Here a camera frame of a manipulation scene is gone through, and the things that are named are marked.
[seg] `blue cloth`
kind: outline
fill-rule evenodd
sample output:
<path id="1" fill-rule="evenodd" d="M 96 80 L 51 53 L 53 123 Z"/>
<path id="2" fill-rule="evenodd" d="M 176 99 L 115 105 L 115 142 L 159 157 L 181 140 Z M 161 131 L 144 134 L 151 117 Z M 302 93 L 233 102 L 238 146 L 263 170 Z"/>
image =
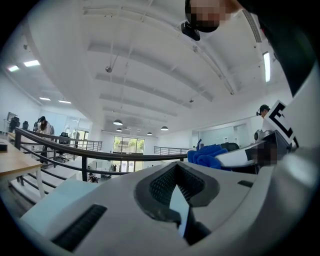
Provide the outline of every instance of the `blue cloth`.
<path id="1" fill-rule="evenodd" d="M 204 146 L 198 151 L 189 151 L 187 156 L 189 163 L 221 169 L 221 164 L 215 157 L 227 152 L 228 150 L 220 145 L 210 145 Z"/>

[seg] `office chair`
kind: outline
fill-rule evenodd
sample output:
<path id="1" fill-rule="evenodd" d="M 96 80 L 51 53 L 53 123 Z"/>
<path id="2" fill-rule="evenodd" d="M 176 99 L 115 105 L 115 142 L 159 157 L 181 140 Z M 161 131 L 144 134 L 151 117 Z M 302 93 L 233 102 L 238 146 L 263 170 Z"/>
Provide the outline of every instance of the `office chair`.
<path id="1" fill-rule="evenodd" d="M 24 121 L 23 124 L 22 124 L 22 129 L 28 130 L 28 128 L 29 128 L 28 121 Z"/>
<path id="2" fill-rule="evenodd" d="M 61 135 L 59 137 L 64 137 L 64 138 L 69 138 L 68 133 L 66 132 L 61 132 Z M 59 139 L 59 144 L 61 145 L 67 145 L 69 146 L 70 144 L 70 140 L 65 140 L 65 139 Z M 57 153 L 59 154 L 59 158 L 65 163 L 66 161 L 69 161 L 67 158 L 63 157 L 63 154 L 65 152 L 62 151 L 57 151 Z"/>
<path id="3" fill-rule="evenodd" d="M 18 117 L 12 117 L 9 125 L 9 133 L 13 133 L 16 127 L 20 126 L 20 119 Z"/>
<path id="4" fill-rule="evenodd" d="M 221 147 L 222 147 L 223 149 L 228 150 L 229 152 L 240 149 L 240 147 L 238 146 L 237 143 L 229 143 L 229 142 L 227 142 L 227 143 L 222 143 L 222 144 L 221 144 Z"/>

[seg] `black slot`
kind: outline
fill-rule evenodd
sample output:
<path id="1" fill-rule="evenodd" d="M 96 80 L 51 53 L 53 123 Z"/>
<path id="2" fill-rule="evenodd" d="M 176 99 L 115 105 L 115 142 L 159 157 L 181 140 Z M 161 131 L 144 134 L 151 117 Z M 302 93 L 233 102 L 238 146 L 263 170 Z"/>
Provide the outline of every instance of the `black slot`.
<path id="1" fill-rule="evenodd" d="M 238 182 L 239 185 L 251 188 L 253 186 L 253 182 L 247 181 L 247 180 L 241 180 Z"/>
<path id="2" fill-rule="evenodd" d="M 106 207 L 93 204 L 78 219 L 52 240 L 57 246 L 72 252 L 85 238 L 107 210 Z"/>
<path id="3" fill-rule="evenodd" d="M 190 207 L 183 238 L 190 246 L 192 246 L 210 234 L 211 231 L 205 225 L 199 221 L 196 221 L 194 212 Z"/>

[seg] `floor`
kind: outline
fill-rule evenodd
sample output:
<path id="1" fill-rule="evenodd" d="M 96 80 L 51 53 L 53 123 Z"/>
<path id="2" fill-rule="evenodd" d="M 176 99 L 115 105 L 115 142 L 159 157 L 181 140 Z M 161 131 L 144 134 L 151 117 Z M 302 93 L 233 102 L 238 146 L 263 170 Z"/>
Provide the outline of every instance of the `floor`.
<path id="1" fill-rule="evenodd" d="M 11 215 L 21 218 L 34 205 L 20 195 L 12 186 L 1 189 L 1 200 Z"/>

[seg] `desk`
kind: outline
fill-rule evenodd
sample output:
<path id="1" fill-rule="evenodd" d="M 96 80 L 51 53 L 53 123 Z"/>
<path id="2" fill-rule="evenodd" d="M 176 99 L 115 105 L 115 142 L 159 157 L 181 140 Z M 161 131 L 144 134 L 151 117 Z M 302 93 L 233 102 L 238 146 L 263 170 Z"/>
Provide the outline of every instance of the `desk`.
<path id="1" fill-rule="evenodd" d="M 8 132 L 8 141 L 12 139 L 12 140 L 15 140 L 16 139 L 16 134 L 13 133 L 13 132 Z M 21 142 L 22 143 L 36 143 L 34 142 L 33 140 L 29 139 L 29 138 L 26 138 L 24 136 L 21 136 Z"/>
<path id="2" fill-rule="evenodd" d="M 0 152 L 0 180 L 2 182 L 10 181 L 24 174 L 36 172 L 39 193 L 41 198 L 44 198 L 45 191 L 40 170 L 42 163 L 24 154 L 5 139 L 0 139 L 0 143 L 7 144 L 7 152 Z"/>

